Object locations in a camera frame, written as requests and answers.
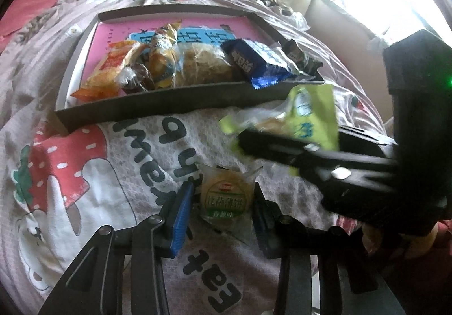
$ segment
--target bedspread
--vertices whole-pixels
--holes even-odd
[[[384,133],[376,108],[356,79],[320,41],[290,17],[252,0],[60,0],[28,23],[0,56],[0,280],[24,312],[36,314],[76,254],[102,225],[134,226],[157,213],[181,182],[198,181],[196,162],[239,168],[263,164],[258,181],[283,213],[320,229],[336,216],[315,186],[285,166],[230,151],[218,120],[234,108],[197,110],[85,126],[64,135],[52,110],[71,54],[94,15],[126,6],[189,3],[254,11],[286,38],[322,58],[334,84],[340,124]],[[279,260],[255,242],[215,233],[192,214],[191,240],[164,261],[172,315],[258,314],[276,298]],[[194,260],[201,263],[193,265]],[[125,285],[124,313],[130,312]]]

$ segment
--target pink fabric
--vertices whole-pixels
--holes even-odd
[[[0,19],[0,52],[4,50],[17,30],[28,21],[53,7],[58,0],[14,0]]]

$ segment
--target green snack package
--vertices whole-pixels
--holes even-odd
[[[325,150],[338,150],[338,123],[332,84],[306,84],[291,89],[284,122],[290,134],[317,143]]]

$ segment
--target orange snack package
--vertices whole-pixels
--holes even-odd
[[[109,44],[109,47],[109,53],[81,87],[71,94],[72,97],[91,102],[117,96],[119,86],[115,82],[116,76],[125,66],[135,62],[146,45],[135,40],[124,40]]]

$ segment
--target dark snack wrapper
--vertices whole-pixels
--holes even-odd
[[[263,43],[235,39],[225,41],[221,47],[234,59],[255,89],[272,86],[292,75],[290,61]]]
[[[295,63],[298,70],[301,72],[315,76],[317,69],[323,66],[320,59],[301,50],[295,40],[287,41],[282,49],[287,57]]]

